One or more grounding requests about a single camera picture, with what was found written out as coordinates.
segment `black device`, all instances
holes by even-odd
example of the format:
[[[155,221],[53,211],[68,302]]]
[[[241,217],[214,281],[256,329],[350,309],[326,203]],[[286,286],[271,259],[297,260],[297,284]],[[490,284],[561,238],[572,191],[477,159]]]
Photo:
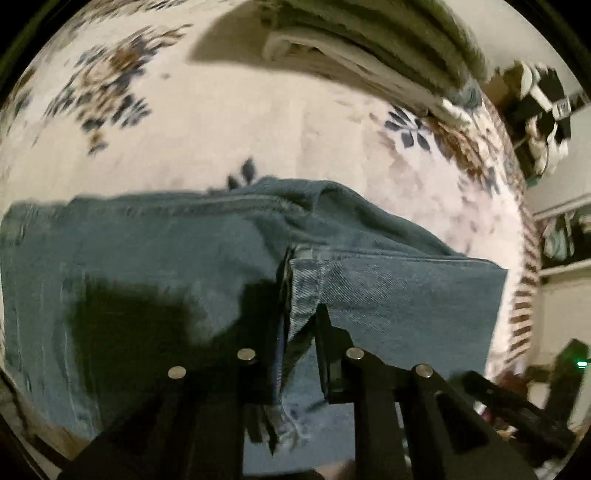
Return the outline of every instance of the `black device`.
[[[334,327],[324,305],[313,322],[324,396],[330,404],[355,407],[358,480],[536,478],[527,456],[501,438],[431,366],[385,365],[355,347],[346,330]],[[141,408],[97,437],[59,479],[244,478],[244,411],[249,404],[272,403],[272,385],[280,375],[272,359],[282,355],[281,340],[270,342],[265,352],[241,353],[233,366],[167,380]],[[572,449],[574,434],[527,400],[475,372],[463,377],[463,385],[519,428],[522,439],[515,443],[558,458]],[[589,457],[583,453],[573,456],[570,470],[585,463]],[[285,477],[321,478],[314,471]]]

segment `jeans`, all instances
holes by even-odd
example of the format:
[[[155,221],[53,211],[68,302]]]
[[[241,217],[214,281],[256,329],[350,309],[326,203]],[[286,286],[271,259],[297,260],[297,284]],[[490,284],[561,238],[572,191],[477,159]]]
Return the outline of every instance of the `jeans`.
[[[7,370],[41,414],[87,438],[171,367],[262,349],[287,289],[292,363],[267,412],[280,448],[247,441],[246,473],[353,455],[352,411],[324,405],[306,332],[319,302],[386,363],[429,362],[446,376],[483,370],[505,279],[339,184],[277,179],[16,204],[0,269]]]

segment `white shelf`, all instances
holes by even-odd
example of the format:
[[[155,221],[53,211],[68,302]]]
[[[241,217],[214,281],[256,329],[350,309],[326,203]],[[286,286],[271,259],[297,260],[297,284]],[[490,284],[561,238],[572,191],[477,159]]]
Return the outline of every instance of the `white shelf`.
[[[557,273],[570,272],[572,270],[579,270],[581,268],[591,267],[591,258],[581,260],[580,262],[571,263],[569,265],[561,265],[559,267],[542,268],[540,270],[540,277],[549,277]]]

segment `round rivet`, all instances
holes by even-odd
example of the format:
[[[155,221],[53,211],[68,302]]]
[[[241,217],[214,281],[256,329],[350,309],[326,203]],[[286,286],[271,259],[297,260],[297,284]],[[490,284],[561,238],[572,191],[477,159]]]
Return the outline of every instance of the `round rivet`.
[[[184,367],[172,367],[168,370],[168,376],[173,380],[179,380],[187,375],[187,371]]]
[[[417,365],[417,367],[414,370],[416,373],[418,373],[421,377],[424,378],[429,378],[431,375],[433,375],[433,369],[431,368],[431,365],[420,364]]]
[[[361,350],[361,348],[357,348],[356,346],[352,346],[351,348],[349,348],[347,350],[347,356],[351,360],[361,360],[364,355],[365,355],[365,352],[363,350]]]
[[[256,357],[256,352],[252,348],[243,348],[238,350],[238,359],[249,362]]]

